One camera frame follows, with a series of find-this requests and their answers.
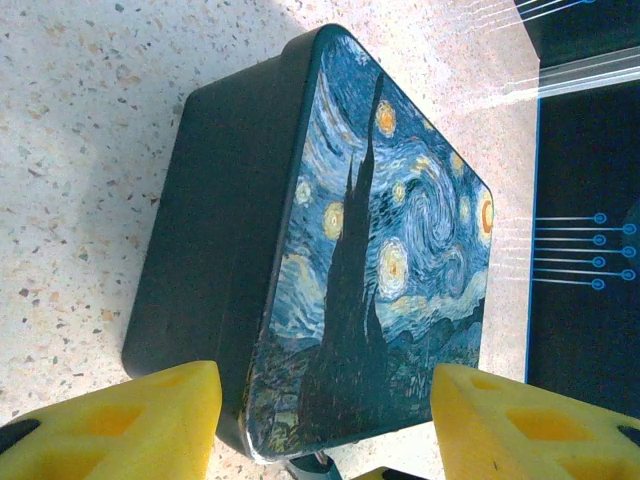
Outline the starry night painted box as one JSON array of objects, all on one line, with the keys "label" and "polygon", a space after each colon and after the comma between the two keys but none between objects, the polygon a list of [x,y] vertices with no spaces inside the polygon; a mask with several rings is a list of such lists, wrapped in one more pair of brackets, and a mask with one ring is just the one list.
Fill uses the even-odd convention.
[{"label": "starry night painted box", "polygon": [[489,188],[343,27],[186,99],[122,350],[219,369],[218,436],[260,461],[427,422],[476,366]]}]

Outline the right blue edge strip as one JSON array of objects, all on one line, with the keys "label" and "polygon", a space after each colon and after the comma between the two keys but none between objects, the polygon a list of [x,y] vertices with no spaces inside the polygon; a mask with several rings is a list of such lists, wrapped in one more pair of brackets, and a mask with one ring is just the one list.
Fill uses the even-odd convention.
[{"label": "right blue edge strip", "polygon": [[525,349],[525,370],[524,383],[529,383],[530,361],[531,361],[531,335],[533,329],[532,308],[533,308],[533,284],[534,284],[534,246],[536,231],[536,209],[537,209],[537,191],[538,191],[538,172],[539,172],[539,145],[540,145],[540,98],[536,99],[536,128],[535,128],[535,150],[533,163],[533,196],[531,211],[531,254],[529,261],[529,285],[528,285],[528,304],[527,304],[527,332],[526,332],[526,349]]}]

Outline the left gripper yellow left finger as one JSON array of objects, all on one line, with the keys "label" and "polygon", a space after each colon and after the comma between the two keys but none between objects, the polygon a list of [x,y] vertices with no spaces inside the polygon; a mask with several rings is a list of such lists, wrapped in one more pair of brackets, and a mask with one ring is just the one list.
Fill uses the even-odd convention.
[{"label": "left gripper yellow left finger", "polygon": [[222,400],[193,361],[31,411],[0,427],[0,480],[206,480]]}]

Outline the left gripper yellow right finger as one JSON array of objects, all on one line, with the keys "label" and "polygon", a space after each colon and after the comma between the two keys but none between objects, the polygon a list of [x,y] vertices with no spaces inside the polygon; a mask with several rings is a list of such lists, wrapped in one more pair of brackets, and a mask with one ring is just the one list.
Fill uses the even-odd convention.
[{"label": "left gripper yellow right finger", "polygon": [[430,404],[446,480],[640,480],[640,419],[458,364]]}]

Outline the right aluminium frame post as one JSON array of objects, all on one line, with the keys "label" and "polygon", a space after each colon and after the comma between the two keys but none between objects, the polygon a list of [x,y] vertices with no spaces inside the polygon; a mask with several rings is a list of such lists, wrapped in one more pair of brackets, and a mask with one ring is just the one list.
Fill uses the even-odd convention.
[{"label": "right aluminium frame post", "polygon": [[501,93],[512,99],[548,98],[640,80],[640,46],[544,67],[508,82]]}]

